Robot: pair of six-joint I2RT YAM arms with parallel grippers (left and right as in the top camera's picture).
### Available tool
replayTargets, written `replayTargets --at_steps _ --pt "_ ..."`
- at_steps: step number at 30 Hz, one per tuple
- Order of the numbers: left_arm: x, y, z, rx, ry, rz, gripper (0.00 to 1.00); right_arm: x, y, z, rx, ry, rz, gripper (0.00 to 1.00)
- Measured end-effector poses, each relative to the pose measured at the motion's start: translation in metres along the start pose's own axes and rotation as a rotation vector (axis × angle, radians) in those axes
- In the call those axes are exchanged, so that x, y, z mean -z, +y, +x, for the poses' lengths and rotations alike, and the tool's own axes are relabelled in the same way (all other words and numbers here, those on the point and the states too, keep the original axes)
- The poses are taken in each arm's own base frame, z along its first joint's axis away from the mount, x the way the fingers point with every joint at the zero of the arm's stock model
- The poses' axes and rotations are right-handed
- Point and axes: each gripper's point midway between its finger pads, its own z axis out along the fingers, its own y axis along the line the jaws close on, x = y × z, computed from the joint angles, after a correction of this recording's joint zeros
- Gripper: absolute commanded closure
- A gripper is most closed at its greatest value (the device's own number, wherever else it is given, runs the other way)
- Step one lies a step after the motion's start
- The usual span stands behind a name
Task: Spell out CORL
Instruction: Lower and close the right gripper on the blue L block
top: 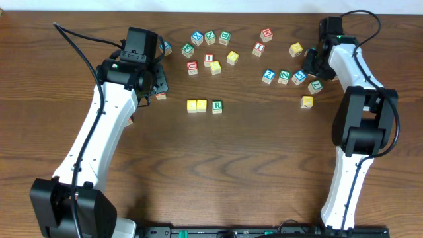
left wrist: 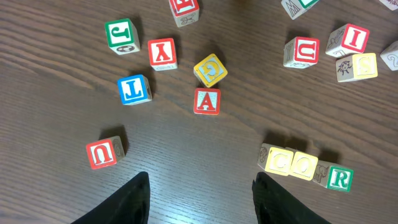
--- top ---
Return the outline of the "yellow C block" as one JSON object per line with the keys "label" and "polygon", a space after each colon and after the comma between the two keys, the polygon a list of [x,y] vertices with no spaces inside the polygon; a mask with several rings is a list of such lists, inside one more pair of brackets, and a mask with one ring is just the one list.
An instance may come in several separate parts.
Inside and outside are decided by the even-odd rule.
{"label": "yellow C block", "polygon": [[188,113],[197,113],[197,100],[188,100],[186,108]]}

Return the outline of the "yellow O block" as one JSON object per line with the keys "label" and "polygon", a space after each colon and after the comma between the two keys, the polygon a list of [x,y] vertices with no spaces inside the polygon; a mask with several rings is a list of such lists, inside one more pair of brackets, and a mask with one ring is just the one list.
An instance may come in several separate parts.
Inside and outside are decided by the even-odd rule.
{"label": "yellow O block", "polygon": [[204,99],[199,99],[196,101],[196,110],[197,112],[207,112],[208,101]]}

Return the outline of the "green R block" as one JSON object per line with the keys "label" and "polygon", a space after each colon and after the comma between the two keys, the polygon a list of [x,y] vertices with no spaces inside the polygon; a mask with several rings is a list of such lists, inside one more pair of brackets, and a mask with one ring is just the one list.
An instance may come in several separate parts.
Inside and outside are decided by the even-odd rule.
{"label": "green R block", "polygon": [[213,100],[212,101],[212,113],[221,114],[223,112],[223,101],[222,100]]}

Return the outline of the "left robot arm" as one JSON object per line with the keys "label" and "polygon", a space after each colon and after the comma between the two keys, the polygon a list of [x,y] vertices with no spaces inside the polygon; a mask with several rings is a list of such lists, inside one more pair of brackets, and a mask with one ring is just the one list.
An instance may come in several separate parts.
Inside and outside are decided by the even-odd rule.
{"label": "left robot arm", "polygon": [[135,221],[120,218],[104,195],[108,171],[123,129],[141,100],[169,87],[158,34],[130,27],[127,38],[98,67],[69,44],[94,77],[93,99],[69,153],[51,179],[36,179],[30,200],[43,237],[135,237]]}

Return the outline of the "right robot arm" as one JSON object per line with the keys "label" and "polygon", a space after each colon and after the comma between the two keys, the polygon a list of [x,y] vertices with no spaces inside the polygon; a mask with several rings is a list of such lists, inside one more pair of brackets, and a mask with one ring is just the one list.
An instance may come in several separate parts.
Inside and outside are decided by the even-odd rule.
{"label": "right robot arm", "polygon": [[386,89],[362,56],[362,43],[347,36],[342,17],[319,23],[319,43],[307,50],[302,70],[317,79],[338,79],[344,96],[332,123],[336,167],[321,210],[325,233],[351,236],[358,198],[374,159],[388,154],[400,132],[398,94]]}

